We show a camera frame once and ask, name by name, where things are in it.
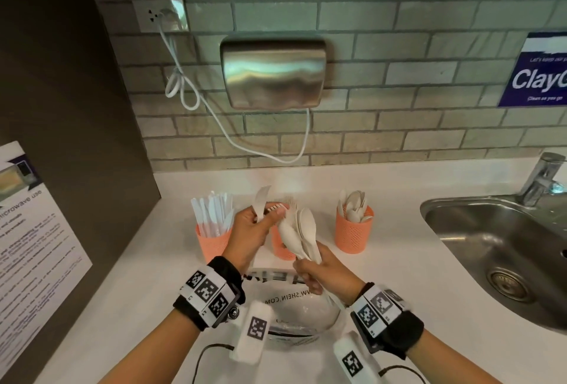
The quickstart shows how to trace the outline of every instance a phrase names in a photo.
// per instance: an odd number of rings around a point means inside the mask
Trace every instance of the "subway tile wall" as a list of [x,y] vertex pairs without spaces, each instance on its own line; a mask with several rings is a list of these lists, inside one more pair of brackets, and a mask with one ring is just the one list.
[[[187,112],[163,95],[172,60],[159,35],[139,32],[131,1],[97,0],[154,170],[278,165],[232,147],[204,107]],[[567,0],[186,0],[186,9],[191,31],[176,35],[185,73],[236,143],[278,156],[300,150],[304,112],[232,109],[219,43],[261,32],[326,40],[325,90],[295,165],[567,147],[565,107],[497,108],[527,33],[566,29]]]

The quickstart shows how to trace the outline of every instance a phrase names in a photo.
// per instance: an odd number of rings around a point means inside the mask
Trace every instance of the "stainless steel sink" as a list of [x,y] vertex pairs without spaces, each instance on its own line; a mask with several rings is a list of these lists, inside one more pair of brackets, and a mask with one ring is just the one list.
[[567,201],[537,209],[510,197],[437,199],[429,227],[494,299],[525,319],[567,332]]

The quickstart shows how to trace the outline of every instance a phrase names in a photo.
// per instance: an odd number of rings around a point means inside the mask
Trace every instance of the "orange utensil holder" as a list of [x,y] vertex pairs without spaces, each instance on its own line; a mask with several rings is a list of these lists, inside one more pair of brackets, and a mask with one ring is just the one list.
[[[371,207],[366,208],[364,216],[374,216]],[[348,254],[358,254],[363,252],[368,242],[368,236],[372,229],[371,218],[364,223],[352,223],[338,213],[335,223],[335,245],[338,249]]]
[[270,232],[272,233],[272,247],[274,248],[274,254],[276,257],[282,260],[295,260],[295,254],[289,251],[282,242],[282,237],[280,236],[278,228],[272,226]]
[[197,234],[197,239],[199,240],[199,245],[201,245],[201,251],[205,257],[205,263],[209,263],[216,256],[222,255],[226,245],[229,244],[230,232],[232,228],[218,237],[204,237],[201,236],[199,231],[199,226],[195,226],[195,233]]

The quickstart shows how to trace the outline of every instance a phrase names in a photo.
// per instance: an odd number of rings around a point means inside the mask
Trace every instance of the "wall socket plate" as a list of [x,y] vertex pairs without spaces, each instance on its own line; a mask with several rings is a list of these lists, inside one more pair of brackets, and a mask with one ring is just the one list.
[[162,11],[164,32],[188,32],[187,14],[183,0],[139,0],[132,1],[138,25],[142,33],[158,33],[158,16]]

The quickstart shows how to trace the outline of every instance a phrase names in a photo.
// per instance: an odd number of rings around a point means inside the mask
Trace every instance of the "chrome faucet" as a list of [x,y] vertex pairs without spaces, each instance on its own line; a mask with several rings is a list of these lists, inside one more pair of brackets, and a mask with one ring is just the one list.
[[565,156],[554,152],[544,152],[534,167],[529,178],[516,196],[516,201],[523,206],[533,208],[543,194],[565,193],[566,188],[553,180],[561,165],[565,162]]

